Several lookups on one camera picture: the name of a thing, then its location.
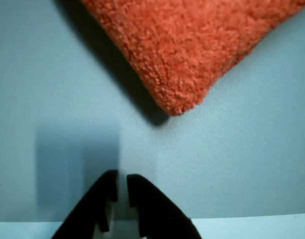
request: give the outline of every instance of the blue wall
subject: blue wall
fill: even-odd
[[[117,219],[128,173],[192,218],[305,213],[305,10],[167,119],[64,5],[0,0],[0,221],[60,221],[108,168],[121,171]]]

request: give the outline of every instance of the orange towel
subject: orange towel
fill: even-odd
[[[170,115],[210,87],[305,0],[82,0]]]

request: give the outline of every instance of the light blue surface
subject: light blue surface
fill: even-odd
[[[249,217],[193,219],[203,239],[305,239],[305,214]],[[0,223],[3,239],[49,239],[61,222]],[[113,221],[110,232],[95,230],[94,239],[139,239],[137,221]]]
[[[305,213],[305,10],[182,117],[134,105],[58,4],[0,0],[0,221],[63,220],[109,167],[191,218]]]

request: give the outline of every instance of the white floor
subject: white floor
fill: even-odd
[[[193,223],[204,239],[305,239],[305,214],[193,219]],[[49,239],[60,224],[0,222],[0,239]],[[139,238],[136,221],[115,221],[111,229],[94,238]]]

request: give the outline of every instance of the black plastic piece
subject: black plastic piece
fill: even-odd
[[[191,220],[139,174],[127,175],[129,201],[137,207],[139,234],[149,239],[201,239]]]
[[[78,202],[52,238],[92,239],[96,223],[100,231],[109,232],[108,203],[109,199],[113,202],[118,200],[117,178],[117,170],[106,171]]]

